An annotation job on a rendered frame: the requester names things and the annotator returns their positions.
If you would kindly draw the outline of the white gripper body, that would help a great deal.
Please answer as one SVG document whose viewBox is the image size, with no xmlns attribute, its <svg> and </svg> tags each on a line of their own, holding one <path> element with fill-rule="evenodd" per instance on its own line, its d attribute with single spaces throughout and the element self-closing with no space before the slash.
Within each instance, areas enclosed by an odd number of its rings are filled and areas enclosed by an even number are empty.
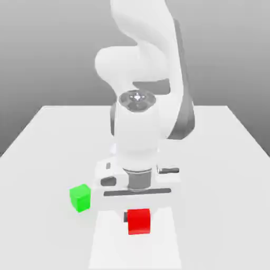
<svg viewBox="0 0 270 270">
<path fill-rule="evenodd" d="M 143 191 L 94 186 L 94 208 L 124 211 L 127 209 L 157 209 L 176 204 L 181 184 L 160 184 Z"/>
</svg>

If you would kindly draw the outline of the small red cube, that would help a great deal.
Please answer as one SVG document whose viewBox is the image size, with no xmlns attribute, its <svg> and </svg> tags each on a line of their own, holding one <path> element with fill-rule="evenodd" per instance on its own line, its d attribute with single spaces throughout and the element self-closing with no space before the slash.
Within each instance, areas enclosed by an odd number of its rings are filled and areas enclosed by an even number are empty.
<svg viewBox="0 0 270 270">
<path fill-rule="evenodd" d="M 151 231 L 150 209 L 127 210 L 127 223 L 129 235 L 149 234 Z"/>
</svg>

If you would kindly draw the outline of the small green cube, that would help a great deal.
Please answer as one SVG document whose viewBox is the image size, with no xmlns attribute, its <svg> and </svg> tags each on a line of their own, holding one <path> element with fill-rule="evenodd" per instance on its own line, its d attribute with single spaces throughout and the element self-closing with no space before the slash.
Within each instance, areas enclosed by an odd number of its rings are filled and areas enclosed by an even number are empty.
<svg viewBox="0 0 270 270">
<path fill-rule="evenodd" d="M 89 209 L 91 206 L 91 189 L 86 184 L 71 188 L 70 200 L 72 206 L 79 213 Z"/>
</svg>

